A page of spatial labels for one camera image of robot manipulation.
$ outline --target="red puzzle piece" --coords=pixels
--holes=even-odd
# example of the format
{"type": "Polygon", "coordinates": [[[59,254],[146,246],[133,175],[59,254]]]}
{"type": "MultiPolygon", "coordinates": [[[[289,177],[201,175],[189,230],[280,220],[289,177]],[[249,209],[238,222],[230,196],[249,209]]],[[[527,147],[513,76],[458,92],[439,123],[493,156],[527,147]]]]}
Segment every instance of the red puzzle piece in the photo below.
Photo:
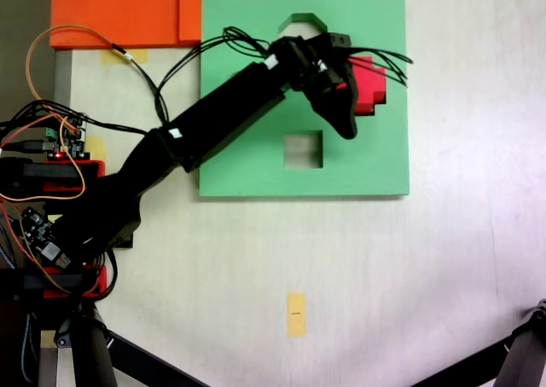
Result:
{"type": "Polygon", "coordinates": [[[352,65],[352,71],[358,87],[358,101],[355,107],[355,115],[373,115],[375,105],[386,102],[386,70],[383,67],[374,66],[372,56],[357,56],[350,59],[356,63],[352,65]]]}

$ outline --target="square hole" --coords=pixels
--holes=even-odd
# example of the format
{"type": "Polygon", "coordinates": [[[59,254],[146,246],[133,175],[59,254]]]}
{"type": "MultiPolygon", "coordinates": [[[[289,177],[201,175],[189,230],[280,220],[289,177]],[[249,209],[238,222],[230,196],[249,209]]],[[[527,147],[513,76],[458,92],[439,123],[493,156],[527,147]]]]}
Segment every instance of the square hole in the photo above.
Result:
{"type": "Polygon", "coordinates": [[[322,168],[322,132],[310,131],[284,136],[284,168],[309,170],[322,168]]]}

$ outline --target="green square panel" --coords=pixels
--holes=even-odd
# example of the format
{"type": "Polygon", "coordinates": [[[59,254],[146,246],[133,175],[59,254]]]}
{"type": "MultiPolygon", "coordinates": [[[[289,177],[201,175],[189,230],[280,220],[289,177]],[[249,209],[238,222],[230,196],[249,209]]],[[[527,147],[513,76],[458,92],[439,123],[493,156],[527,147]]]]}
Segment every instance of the green square panel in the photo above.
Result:
{"type": "MultiPolygon", "coordinates": [[[[314,14],[329,32],[349,34],[355,46],[405,54],[404,10],[404,0],[203,0],[203,39],[237,26],[254,38],[273,41],[293,14],[314,14]]],[[[201,57],[201,94],[251,59],[226,45],[207,51],[201,57]]],[[[350,141],[315,114],[302,93],[289,91],[285,101],[201,166],[200,195],[408,194],[407,92],[392,80],[386,87],[386,104],[375,107],[375,116],[357,118],[358,136],[350,141]],[[322,168],[286,169],[285,136],[306,133],[322,136],[322,168]]],[[[226,107],[225,115],[236,109],[226,107]]]]}

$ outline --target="robotic arm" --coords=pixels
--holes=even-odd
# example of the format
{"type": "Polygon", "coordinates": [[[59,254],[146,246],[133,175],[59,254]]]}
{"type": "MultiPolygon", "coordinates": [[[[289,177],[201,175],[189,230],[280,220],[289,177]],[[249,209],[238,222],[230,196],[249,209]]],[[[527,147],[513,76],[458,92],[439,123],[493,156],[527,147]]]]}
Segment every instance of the robotic arm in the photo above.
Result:
{"type": "Polygon", "coordinates": [[[289,89],[302,91],[342,137],[354,138],[357,86],[346,59],[350,48],[349,36],[337,33],[281,38],[263,62],[251,63],[169,124],[149,131],[119,172],[100,178],[75,200],[75,209],[85,213],[69,212],[53,225],[61,266],[81,266],[129,238],[140,225],[140,198],[146,191],[179,165],[187,172],[199,168],[279,104],[289,89]]]}

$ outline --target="white table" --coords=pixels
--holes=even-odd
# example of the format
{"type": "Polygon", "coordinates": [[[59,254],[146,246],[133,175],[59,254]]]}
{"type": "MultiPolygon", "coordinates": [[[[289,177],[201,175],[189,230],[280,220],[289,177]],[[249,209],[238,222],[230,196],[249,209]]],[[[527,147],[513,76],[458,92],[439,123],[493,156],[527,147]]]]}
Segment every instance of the white table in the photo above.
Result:
{"type": "MultiPolygon", "coordinates": [[[[546,297],[546,2],[406,2],[410,196],[203,200],[177,170],[117,252],[110,328],[213,387],[394,387],[510,334],[546,297]],[[301,338],[290,291],[307,296],[301,338]]],[[[186,51],[152,50],[144,68],[159,80],[186,51]]],[[[198,69],[166,88],[173,115],[197,101],[198,69]]],[[[158,124],[127,67],[77,51],[72,75],[74,108],[158,124]]],[[[138,140],[92,132],[111,172],[138,140]]]]}

